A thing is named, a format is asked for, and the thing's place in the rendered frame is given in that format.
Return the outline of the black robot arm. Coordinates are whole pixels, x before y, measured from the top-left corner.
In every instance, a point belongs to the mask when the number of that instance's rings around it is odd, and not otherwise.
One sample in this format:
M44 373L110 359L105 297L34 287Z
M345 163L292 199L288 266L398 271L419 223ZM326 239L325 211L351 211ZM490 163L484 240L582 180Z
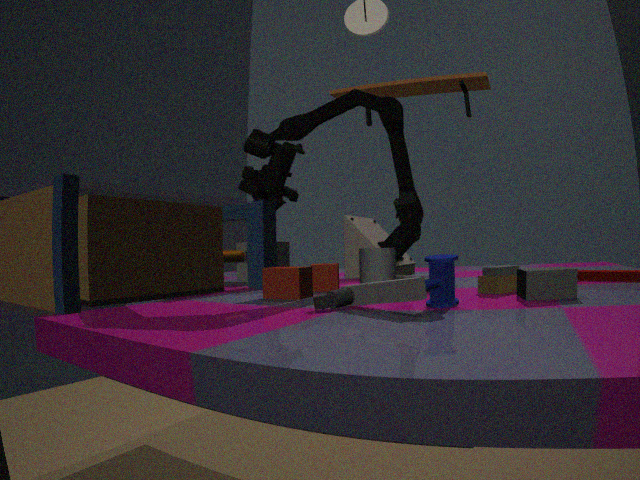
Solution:
M399 198L393 201L396 218L400 225L389 237L377 244L381 248L396 248L396 262L420 239L423 209L416 194L411 174L407 146L404 139L403 106L393 97L383 98L362 90L353 89L342 97L312 110L283 120L279 128L270 134L254 129L245 142L243 150L261 159L270 157L269 162L291 168L296 153L304 154L302 144L276 141L301 140L314 128L357 106L378 112L389 135L394 168L399 186Z

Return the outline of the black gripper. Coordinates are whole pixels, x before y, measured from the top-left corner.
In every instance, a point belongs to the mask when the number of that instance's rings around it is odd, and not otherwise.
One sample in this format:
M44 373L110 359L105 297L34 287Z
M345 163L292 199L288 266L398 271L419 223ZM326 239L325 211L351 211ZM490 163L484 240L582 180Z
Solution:
M275 211L286 203L286 201L282 200L282 196L296 202L299 196L298 192L284 186L287 177L292 174L290 173L291 168L268 162L268 165L264 165L264 169L266 171L261 184L256 181L243 180L240 182L238 189L250 194L254 201L275 201Z

